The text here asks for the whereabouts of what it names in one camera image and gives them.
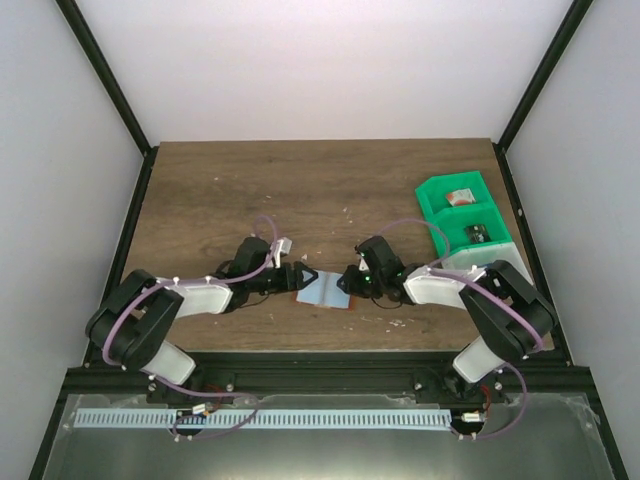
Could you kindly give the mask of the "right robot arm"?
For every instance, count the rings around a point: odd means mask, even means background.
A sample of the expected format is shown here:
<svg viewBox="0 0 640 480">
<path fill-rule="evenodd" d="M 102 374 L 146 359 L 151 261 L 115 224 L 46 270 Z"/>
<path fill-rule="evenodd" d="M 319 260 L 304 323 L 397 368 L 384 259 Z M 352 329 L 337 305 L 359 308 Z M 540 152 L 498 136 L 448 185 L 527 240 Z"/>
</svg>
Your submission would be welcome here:
<svg viewBox="0 0 640 480">
<path fill-rule="evenodd" d="M 404 263 L 382 236 L 355 247 L 360 262 L 337 281 L 344 293 L 383 297 L 400 305 L 441 305 L 466 311 L 478 337 L 442 374 L 445 390 L 460 400 L 473 396 L 481 381 L 507 363 L 541 351 L 543 338 L 558 323 L 551 303 L 506 260 L 467 270 Z"/>
</svg>

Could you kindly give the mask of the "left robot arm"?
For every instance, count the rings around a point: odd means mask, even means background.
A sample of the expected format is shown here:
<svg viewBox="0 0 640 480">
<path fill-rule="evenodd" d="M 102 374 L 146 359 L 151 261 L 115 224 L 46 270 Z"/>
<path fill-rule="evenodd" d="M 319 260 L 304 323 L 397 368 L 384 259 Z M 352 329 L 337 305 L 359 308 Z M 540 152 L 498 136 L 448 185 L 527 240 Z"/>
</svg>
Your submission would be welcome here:
<svg viewBox="0 0 640 480">
<path fill-rule="evenodd" d="M 143 269 L 130 273 L 90 317 L 85 334 L 103 361 L 140 371 L 159 386 L 158 395 L 184 400 L 204 391 L 204 373 L 183 349 L 167 340 L 175 320 L 201 314 L 222 315 L 262 297 L 303 290 L 319 278 L 306 264 L 284 262 L 291 240 L 268 243 L 247 237 L 235 256 L 204 277 L 155 277 Z"/>
</svg>

